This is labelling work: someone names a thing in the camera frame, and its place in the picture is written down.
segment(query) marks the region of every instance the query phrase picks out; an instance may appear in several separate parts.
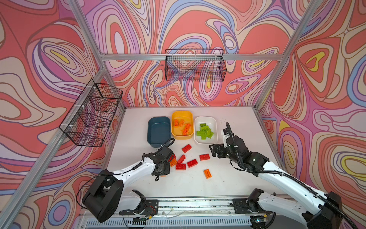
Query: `yellow bin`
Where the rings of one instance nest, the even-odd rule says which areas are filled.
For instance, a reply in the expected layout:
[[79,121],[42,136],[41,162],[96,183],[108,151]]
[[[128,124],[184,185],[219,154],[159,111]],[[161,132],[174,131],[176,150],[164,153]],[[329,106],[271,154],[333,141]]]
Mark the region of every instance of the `yellow bin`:
[[[178,121],[184,120],[183,126],[174,127],[174,120],[177,119]],[[186,126],[186,123],[191,124],[191,128],[188,131],[187,135],[182,135],[182,131]],[[172,115],[172,134],[175,139],[177,140],[186,140],[193,137],[194,134],[194,123],[193,123],[193,115],[189,111],[176,111]]]

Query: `wire mesh basket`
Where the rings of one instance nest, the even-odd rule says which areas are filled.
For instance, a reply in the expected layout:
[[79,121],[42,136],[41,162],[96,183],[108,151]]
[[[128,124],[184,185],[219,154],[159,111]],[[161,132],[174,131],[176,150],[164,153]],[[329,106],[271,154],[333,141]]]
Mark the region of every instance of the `wire mesh basket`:
[[101,147],[121,99],[120,89],[94,83],[63,132],[75,145]]
[[223,82],[226,64],[223,49],[166,49],[167,81]]

